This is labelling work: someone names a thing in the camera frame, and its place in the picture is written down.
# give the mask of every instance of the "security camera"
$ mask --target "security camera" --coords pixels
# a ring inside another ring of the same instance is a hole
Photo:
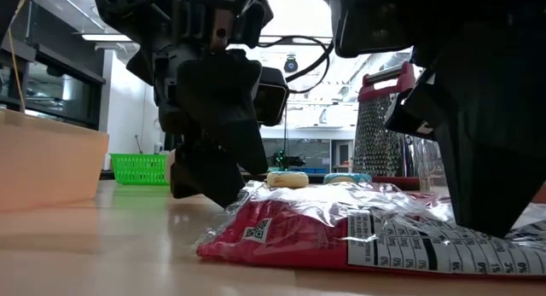
[[[284,62],[284,72],[294,73],[298,71],[298,62],[296,61],[296,56],[289,55],[287,60]]]

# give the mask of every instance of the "black cable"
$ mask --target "black cable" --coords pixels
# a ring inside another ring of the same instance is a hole
[[[330,0],[323,0],[323,1],[328,6],[330,6]],[[271,44],[259,45],[259,47],[260,48],[269,48],[269,47],[272,47],[272,46],[274,46],[276,44],[282,43],[282,42],[286,41],[287,39],[294,39],[294,38],[303,38],[303,39],[310,40],[310,41],[312,41],[314,43],[320,44],[322,49],[324,50],[324,53],[322,53],[322,55],[315,62],[310,64],[305,69],[288,76],[287,77],[287,83],[290,83],[290,82],[294,81],[297,78],[303,77],[304,75],[306,75],[306,74],[310,73],[311,71],[315,70],[324,61],[326,61],[326,69],[324,70],[324,74],[322,75],[322,77],[318,81],[318,83],[316,83],[314,86],[312,86],[312,87],[310,87],[310,88],[308,88],[306,90],[290,90],[290,93],[293,93],[293,94],[304,94],[304,93],[307,93],[307,92],[311,91],[313,88],[317,87],[324,80],[324,78],[326,77],[326,74],[328,73],[328,70],[329,70],[329,67],[330,67],[330,54],[334,51],[334,40],[332,39],[332,42],[330,42],[330,45],[326,48],[325,45],[322,42],[320,42],[319,40],[317,40],[317,39],[315,39],[313,37],[285,36],[285,37],[282,37],[281,39],[279,39],[279,40],[277,40],[277,41],[275,41],[275,42],[273,42]]]

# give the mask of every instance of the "blue object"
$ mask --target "blue object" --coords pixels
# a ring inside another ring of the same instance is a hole
[[[324,184],[336,183],[336,182],[372,182],[372,177],[365,173],[329,173],[324,177]]]

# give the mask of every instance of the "cable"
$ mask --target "cable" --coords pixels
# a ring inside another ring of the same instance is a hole
[[[323,0],[323,1],[328,6],[330,6],[330,0]],[[307,73],[310,73],[311,71],[315,70],[324,61],[326,61],[326,69],[324,70],[324,74],[322,75],[322,77],[318,81],[318,83],[316,83],[314,86],[312,86],[312,87],[310,87],[310,88],[308,88],[306,90],[290,90],[290,93],[292,93],[292,94],[304,94],[304,93],[307,93],[307,92],[311,91],[313,88],[317,87],[324,80],[324,78],[326,77],[326,74],[328,73],[328,70],[329,70],[329,67],[330,67],[330,54],[334,51],[334,40],[332,40],[330,45],[326,48],[322,42],[318,41],[317,39],[315,39],[313,37],[285,36],[285,37],[282,37],[281,39],[279,39],[279,40],[277,40],[277,41],[275,41],[275,42],[273,42],[271,44],[259,45],[259,47],[260,48],[269,48],[269,47],[272,47],[272,46],[277,45],[279,43],[282,43],[282,42],[286,41],[287,39],[294,39],[294,38],[303,38],[303,39],[310,40],[310,41],[312,41],[314,43],[318,43],[318,44],[321,45],[322,49],[324,50],[324,53],[322,53],[322,55],[315,62],[310,64],[305,69],[303,69],[303,70],[301,70],[301,71],[299,71],[299,72],[297,72],[295,74],[292,74],[292,75],[288,76],[287,77],[287,83],[290,83],[290,82],[294,81],[297,78],[303,77]]]
[[[26,0],[20,0],[19,4],[17,5],[17,9],[14,13],[14,18],[19,13],[19,10],[23,7]],[[17,70],[17,57],[15,56],[15,49],[14,49],[14,40],[11,36],[11,27],[8,29],[8,39],[9,39],[9,48],[11,49],[11,60],[14,63],[14,72],[15,72],[15,82],[17,83],[17,90],[19,91],[19,98],[20,98],[20,110],[24,113],[26,111],[26,105],[25,105],[25,97],[23,96],[23,89],[20,84],[19,79],[19,71]]]

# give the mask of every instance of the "plastic bag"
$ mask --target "plastic bag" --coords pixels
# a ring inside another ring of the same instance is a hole
[[[200,240],[203,258],[259,266],[546,276],[546,221],[497,239],[453,223],[449,199],[389,184],[251,182]]]

